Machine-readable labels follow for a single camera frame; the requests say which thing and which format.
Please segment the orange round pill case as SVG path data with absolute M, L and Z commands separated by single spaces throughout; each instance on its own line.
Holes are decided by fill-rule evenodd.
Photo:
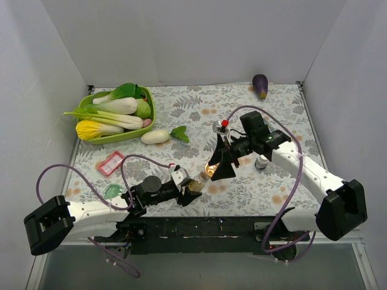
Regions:
M 213 176 L 213 174 L 215 173 L 218 165 L 219 164 L 214 164 L 214 165 L 210 166 L 210 165 L 206 164 L 204 172 L 208 176 L 208 178 L 211 178 Z

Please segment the clear bottle of yellow pills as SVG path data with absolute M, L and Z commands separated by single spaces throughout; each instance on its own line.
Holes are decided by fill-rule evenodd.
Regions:
M 201 192 L 209 180 L 210 176 L 206 172 L 200 172 L 188 182 L 188 189 L 192 192 Z

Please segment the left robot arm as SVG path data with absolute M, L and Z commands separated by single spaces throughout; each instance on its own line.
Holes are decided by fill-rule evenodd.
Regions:
M 162 183 L 158 177 L 149 176 L 108 204 L 70 202 L 55 196 L 24 218 L 31 254 L 40 256 L 65 240 L 87 237 L 111 237 L 121 242 L 129 233 L 124 221 L 143 216 L 148 206 L 174 199 L 184 207 L 201 194 L 193 179 L 173 176 Z

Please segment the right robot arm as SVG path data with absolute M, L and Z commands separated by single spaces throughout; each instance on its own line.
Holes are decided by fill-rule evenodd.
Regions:
M 217 144 L 208 163 L 216 166 L 211 179 L 234 178 L 239 159 L 257 153 L 260 167 L 267 162 L 282 167 L 320 205 L 316 211 L 287 207 L 273 226 L 278 239 L 287 240 L 297 231 L 317 231 L 337 241 L 367 220 L 365 192 L 360 182 L 345 181 L 303 155 L 288 134 L 270 130 L 259 112 L 244 114 L 240 121 L 244 133 L 239 138 L 230 135 L 228 120 L 213 124 Z

